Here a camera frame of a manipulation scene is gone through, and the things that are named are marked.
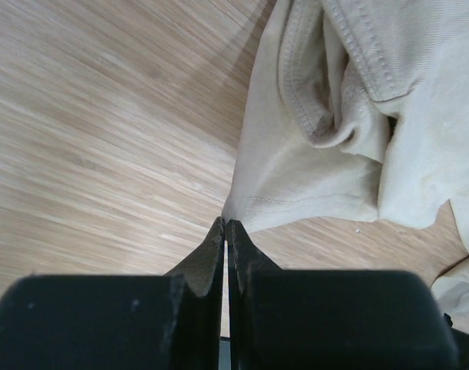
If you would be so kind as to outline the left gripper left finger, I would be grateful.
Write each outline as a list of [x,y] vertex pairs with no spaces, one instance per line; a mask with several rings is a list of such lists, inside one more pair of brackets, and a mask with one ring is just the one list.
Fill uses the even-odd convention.
[[0,369],[215,369],[224,223],[164,275],[32,275],[0,300]]

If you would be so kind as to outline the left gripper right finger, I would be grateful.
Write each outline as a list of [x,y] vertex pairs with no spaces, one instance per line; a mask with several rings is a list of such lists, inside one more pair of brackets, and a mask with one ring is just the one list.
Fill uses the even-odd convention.
[[226,227],[234,369],[457,369],[428,287],[409,271],[288,270]]

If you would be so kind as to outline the beige t shirt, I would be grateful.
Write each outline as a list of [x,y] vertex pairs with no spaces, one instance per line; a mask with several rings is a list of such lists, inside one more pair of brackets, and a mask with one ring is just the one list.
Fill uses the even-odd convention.
[[469,1],[278,1],[224,219],[249,231],[311,217],[423,229],[443,204],[468,256],[432,292],[469,318]]

